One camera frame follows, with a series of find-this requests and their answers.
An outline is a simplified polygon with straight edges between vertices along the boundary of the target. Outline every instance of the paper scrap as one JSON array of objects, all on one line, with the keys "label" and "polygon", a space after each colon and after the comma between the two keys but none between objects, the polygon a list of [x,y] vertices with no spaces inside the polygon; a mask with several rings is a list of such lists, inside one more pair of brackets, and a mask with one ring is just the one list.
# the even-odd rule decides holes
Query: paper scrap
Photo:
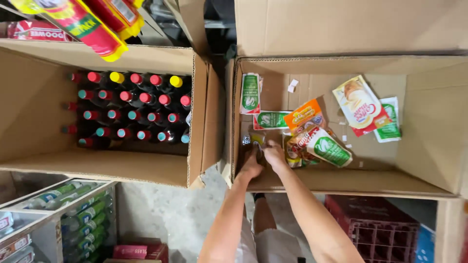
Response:
[{"label": "paper scrap", "polygon": [[289,84],[289,86],[288,86],[288,92],[293,93],[293,92],[294,92],[294,89],[296,88],[296,86],[297,86],[298,83],[299,83],[298,80],[293,79],[293,80],[291,81],[291,83]]}]

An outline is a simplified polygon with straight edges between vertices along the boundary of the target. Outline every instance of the red plastic crate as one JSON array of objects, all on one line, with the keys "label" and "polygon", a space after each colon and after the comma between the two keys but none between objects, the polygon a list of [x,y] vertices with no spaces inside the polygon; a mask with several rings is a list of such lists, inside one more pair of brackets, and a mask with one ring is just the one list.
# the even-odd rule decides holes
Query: red plastic crate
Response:
[{"label": "red plastic crate", "polygon": [[365,262],[414,262],[419,223],[386,199],[327,195],[325,207]]}]

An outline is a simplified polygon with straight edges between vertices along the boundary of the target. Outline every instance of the red bottle cap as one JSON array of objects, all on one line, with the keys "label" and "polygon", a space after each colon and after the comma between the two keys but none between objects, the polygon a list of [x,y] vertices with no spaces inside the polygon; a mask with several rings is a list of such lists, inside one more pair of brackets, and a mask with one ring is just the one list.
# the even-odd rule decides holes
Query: red bottle cap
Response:
[{"label": "red bottle cap", "polygon": [[74,134],[78,132],[78,128],[76,127],[76,125],[63,126],[62,132],[68,133],[68,134]]},{"label": "red bottle cap", "polygon": [[138,73],[133,73],[131,76],[130,76],[130,80],[135,83],[135,84],[141,84],[143,83],[143,77],[138,74]]},{"label": "red bottle cap", "polygon": [[108,127],[97,128],[96,135],[99,137],[107,137],[110,135],[110,129]]},{"label": "red bottle cap", "polygon": [[172,122],[172,123],[173,123],[173,122],[179,121],[179,119],[180,119],[180,116],[179,116],[178,113],[171,113],[171,114],[169,114],[169,116],[168,116],[168,120],[169,120],[170,122]]},{"label": "red bottle cap", "polygon": [[130,129],[123,128],[123,129],[118,129],[117,131],[117,136],[120,138],[125,138],[125,137],[130,137],[132,135],[132,132]]},{"label": "red bottle cap", "polygon": [[161,114],[159,112],[152,112],[148,114],[148,120],[150,122],[157,122],[161,119]]},{"label": "red bottle cap", "polygon": [[93,139],[91,138],[79,139],[78,143],[84,147],[91,147],[93,146]]},{"label": "red bottle cap", "polygon": [[159,141],[165,141],[169,138],[169,132],[167,131],[161,131],[160,133],[158,133],[158,139]]},{"label": "red bottle cap", "polygon": [[98,96],[103,100],[110,100],[112,99],[112,92],[108,90],[100,90]]},{"label": "red bottle cap", "polygon": [[78,97],[83,100],[89,100],[94,97],[94,93],[90,90],[80,90],[78,91]]},{"label": "red bottle cap", "polygon": [[107,112],[107,117],[109,117],[110,119],[120,119],[120,111],[119,110],[109,110]]},{"label": "red bottle cap", "polygon": [[151,94],[143,92],[140,94],[140,100],[144,103],[150,103],[151,102]]},{"label": "red bottle cap", "polygon": [[131,110],[128,112],[128,118],[131,120],[139,120],[141,118],[141,114],[136,110]]},{"label": "red bottle cap", "polygon": [[120,99],[123,101],[129,102],[133,99],[133,94],[129,91],[122,91],[120,93]]},{"label": "red bottle cap", "polygon": [[151,138],[151,133],[150,133],[150,131],[139,131],[137,133],[137,137],[140,140],[149,140]]},{"label": "red bottle cap", "polygon": [[67,103],[62,104],[62,108],[64,110],[76,111],[76,109],[78,108],[78,105],[76,105],[76,103],[74,102],[67,102]]},{"label": "red bottle cap", "polygon": [[161,103],[162,105],[168,105],[169,103],[171,103],[171,97],[169,97],[166,94],[163,94],[159,96],[159,103]]},{"label": "red bottle cap", "polygon": [[192,104],[192,98],[190,96],[184,95],[180,98],[180,103],[183,106],[190,106],[190,104]]},{"label": "red bottle cap", "polygon": [[162,78],[159,75],[153,75],[149,78],[149,81],[151,82],[151,84],[158,86],[161,85]]},{"label": "red bottle cap", "polygon": [[99,112],[95,110],[87,110],[83,113],[83,117],[87,120],[96,120],[99,116]]},{"label": "red bottle cap", "polygon": [[69,75],[70,77],[70,80],[75,82],[75,83],[79,83],[81,81],[81,74],[80,73],[70,73]]},{"label": "red bottle cap", "polygon": [[88,73],[88,80],[94,83],[99,83],[101,81],[101,75],[97,72]]}]

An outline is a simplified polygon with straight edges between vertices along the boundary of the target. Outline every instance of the bottle cap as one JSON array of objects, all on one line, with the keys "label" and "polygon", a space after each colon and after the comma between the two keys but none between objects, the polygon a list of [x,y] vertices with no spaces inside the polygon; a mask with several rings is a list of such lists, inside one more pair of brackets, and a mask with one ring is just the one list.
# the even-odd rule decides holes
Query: bottle cap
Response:
[{"label": "bottle cap", "polygon": [[167,131],[161,131],[160,133],[158,133],[158,140],[160,141],[165,141],[167,140],[167,138],[169,137],[169,133]]},{"label": "bottle cap", "polygon": [[151,102],[151,94],[143,92],[140,94],[140,100],[144,103],[150,103]]},{"label": "bottle cap", "polygon": [[133,94],[129,91],[122,91],[120,93],[120,99],[123,101],[129,102],[133,99]]},{"label": "bottle cap", "polygon": [[190,104],[192,104],[192,98],[188,95],[184,95],[180,98],[180,103],[183,106],[190,106]]},{"label": "bottle cap", "polygon": [[91,147],[93,145],[93,139],[91,138],[79,139],[78,144],[80,144],[81,146],[85,146],[85,147]]},{"label": "bottle cap", "polygon": [[62,108],[64,110],[76,111],[76,109],[78,108],[78,105],[76,105],[76,103],[74,102],[67,102],[67,103],[62,104]]},{"label": "bottle cap", "polygon": [[96,135],[99,137],[107,137],[110,135],[110,129],[107,127],[97,128]]},{"label": "bottle cap", "polygon": [[95,110],[87,110],[83,113],[83,116],[87,120],[95,120],[99,116],[99,112]]},{"label": "bottle cap", "polygon": [[120,111],[119,110],[109,110],[107,112],[107,117],[110,119],[120,119]]},{"label": "bottle cap", "polygon": [[135,84],[141,84],[143,83],[143,77],[138,74],[138,73],[133,73],[131,76],[130,76],[130,80],[135,83]]},{"label": "bottle cap", "polygon": [[62,126],[62,133],[74,134],[78,131],[76,125]]},{"label": "bottle cap", "polygon": [[136,110],[131,110],[128,112],[128,118],[131,120],[139,120],[140,117],[141,117],[141,114]]},{"label": "bottle cap", "polygon": [[149,140],[151,138],[151,133],[149,131],[139,131],[137,137],[140,140]]},{"label": "bottle cap", "polygon": [[161,85],[162,84],[162,78],[160,75],[153,75],[149,78],[149,82],[151,82],[151,84],[153,85]]},{"label": "bottle cap", "polygon": [[88,73],[88,80],[94,83],[99,83],[101,81],[101,75],[97,72]]},{"label": "bottle cap", "polygon": [[130,131],[130,129],[127,128],[118,129],[117,131],[117,136],[119,136],[120,138],[130,137],[131,134],[132,132]]},{"label": "bottle cap", "polygon": [[81,81],[81,74],[80,73],[70,73],[68,75],[68,78],[70,78],[71,81],[78,84]]},{"label": "bottle cap", "polygon": [[169,82],[176,88],[182,87],[182,79],[178,76],[172,76]]},{"label": "bottle cap", "polygon": [[179,121],[179,119],[180,119],[180,116],[179,116],[179,114],[177,114],[177,113],[171,113],[171,114],[169,114],[169,116],[168,116],[168,120],[169,120],[170,122],[177,122],[177,121]]},{"label": "bottle cap", "polygon": [[84,89],[78,91],[78,97],[80,97],[80,99],[89,100],[93,98],[93,96],[94,95],[92,91],[84,90]]},{"label": "bottle cap", "polygon": [[98,96],[103,100],[110,100],[112,99],[112,92],[108,90],[100,90]]},{"label": "bottle cap", "polygon": [[110,75],[109,75],[109,78],[111,81],[113,82],[117,82],[119,84],[122,84],[122,82],[124,82],[125,80],[125,77],[122,73],[120,72],[112,72]]},{"label": "bottle cap", "polygon": [[148,114],[148,120],[150,122],[157,122],[161,119],[161,114],[159,112],[152,112]]},{"label": "bottle cap", "polygon": [[169,97],[166,94],[163,94],[159,96],[159,103],[161,103],[162,105],[168,105],[169,103],[171,103],[171,97]]},{"label": "bottle cap", "polygon": [[180,141],[183,143],[189,143],[189,140],[190,140],[190,136],[186,134],[182,135],[182,137],[180,138]]}]

